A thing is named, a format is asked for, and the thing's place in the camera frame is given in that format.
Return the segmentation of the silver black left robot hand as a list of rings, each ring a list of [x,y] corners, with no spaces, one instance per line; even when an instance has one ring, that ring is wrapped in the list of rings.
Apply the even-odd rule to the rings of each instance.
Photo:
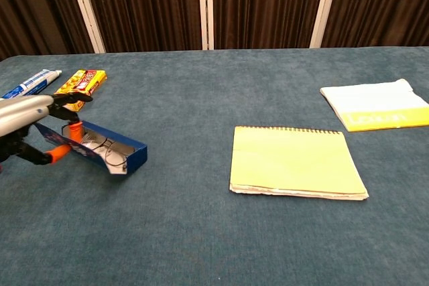
[[[41,152],[24,141],[29,128],[50,115],[68,121],[70,139],[79,143],[82,139],[82,121],[76,112],[67,109],[65,105],[92,100],[91,96],[81,92],[18,96],[2,100],[1,161],[4,162],[12,155],[35,165],[47,165],[62,159],[71,150],[70,144]]]

